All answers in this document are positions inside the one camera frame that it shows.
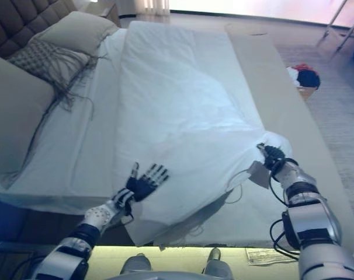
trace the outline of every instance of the gray patterned pillow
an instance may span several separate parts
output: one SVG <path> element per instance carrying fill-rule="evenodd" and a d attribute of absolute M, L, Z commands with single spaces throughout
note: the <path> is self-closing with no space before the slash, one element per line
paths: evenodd
<path fill-rule="evenodd" d="M 66 101 L 71 108 L 73 98 L 69 97 L 69 89 L 90 58 L 89 55 L 35 39 L 7 60 L 51 84 L 57 99 Z"/>

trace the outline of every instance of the carpet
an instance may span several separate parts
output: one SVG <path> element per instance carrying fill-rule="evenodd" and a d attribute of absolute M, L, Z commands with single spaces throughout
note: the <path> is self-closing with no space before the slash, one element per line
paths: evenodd
<path fill-rule="evenodd" d="M 305 62 L 320 75 L 320 88 L 307 100 L 334 158 L 354 213 L 354 90 L 312 46 L 276 46 L 285 65 Z"/>

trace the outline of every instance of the bed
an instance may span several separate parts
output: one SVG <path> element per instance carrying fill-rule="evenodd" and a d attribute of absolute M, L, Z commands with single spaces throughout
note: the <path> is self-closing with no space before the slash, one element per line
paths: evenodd
<path fill-rule="evenodd" d="M 26 19 L 24 10 L 17 9 L 19 1 L 2 2 L 0 16 L 12 10 L 19 15 L 13 18 L 22 19 L 18 22 L 22 26 L 7 34 L 9 39 L 0 45 L 1 57 L 25 46 L 32 35 L 74 10 L 70 1 L 30 1 L 36 13 Z M 45 25 L 38 24 L 38 17 Z M 150 49 L 145 52 L 144 46 Z M 107 36 L 98 56 L 107 59 L 99 59 L 71 88 L 93 104 L 76 99 L 72 112 L 59 106 L 51 112 L 31 161 L 11 187 L 5 189 L 0 182 L 0 201 L 39 211 L 82 214 L 124 186 L 134 161 L 141 163 L 143 171 L 162 160 L 178 179 L 134 205 L 136 222 L 127 225 L 127 230 L 136 245 L 154 241 L 159 246 L 268 246 L 269 225 L 279 218 L 282 205 L 269 190 L 248 180 L 242 184 L 243 194 L 240 188 L 225 193 L 225 182 L 254 159 L 261 160 L 255 142 L 281 146 L 291 153 L 288 141 L 265 131 L 269 130 L 286 137 L 293 156 L 317 178 L 342 224 L 343 244 L 354 251 L 354 217 L 340 178 L 269 39 L 235 30 L 202 33 L 135 23 Z M 170 68 L 164 64 L 166 58 L 183 63 Z M 150 85 L 163 73 L 168 83 L 160 79 Z M 164 97 L 152 95 L 176 89 L 200 95 L 185 94 L 181 100 L 173 95 L 168 104 Z M 186 100 L 190 103 L 184 107 Z M 237 144 L 240 152 L 233 152 L 238 139 L 242 141 Z M 189 157 L 195 150 L 201 157 Z M 213 156 L 217 160 L 207 164 Z M 204 192 L 212 182 L 221 187 Z M 204 193 L 200 200 L 194 199 L 197 193 Z M 170 199 L 179 195 L 184 196 L 182 204 Z M 230 203 L 239 196 L 237 203 Z M 184 204 L 189 207 L 181 209 Z"/>

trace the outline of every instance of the white duvet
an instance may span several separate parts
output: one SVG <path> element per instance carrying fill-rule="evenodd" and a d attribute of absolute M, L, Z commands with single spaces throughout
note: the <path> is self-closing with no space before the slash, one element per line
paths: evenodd
<path fill-rule="evenodd" d="M 228 179 L 262 160 L 260 142 L 286 140 L 244 121 L 225 88 L 196 60 L 195 33 L 133 22 L 122 53 L 114 186 L 135 161 L 170 170 L 170 179 L 134 205 L 127 226 L 136 245 L 150 242 L 225 193 Z"/>
<path fill-rule="evenodd" d="M 1 201 L 83 214 L 124 187 L 134 162 L 140 172 L 163 164 L 169 180 L 133 205 L 127 225 L 142 245 L 223 195 L 234 173 L 262 160 L 256 144 L 290 150 L 264 130 L 226 36 L 133 22 L 100 55 L 110 59 L 75 87 L 93 100 L 93 120 L 84 100 L 72 113 L 57 108 L 22 175 L 8 190 L 0 185 Z"/>

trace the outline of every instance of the upholstered headboard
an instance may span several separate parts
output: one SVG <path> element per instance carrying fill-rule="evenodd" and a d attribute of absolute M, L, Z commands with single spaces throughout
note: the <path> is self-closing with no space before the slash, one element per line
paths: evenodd
<path fill-rule="evenodd" d="M 0 0 L 0 57 L 75 10 L 72 0 Z"/>

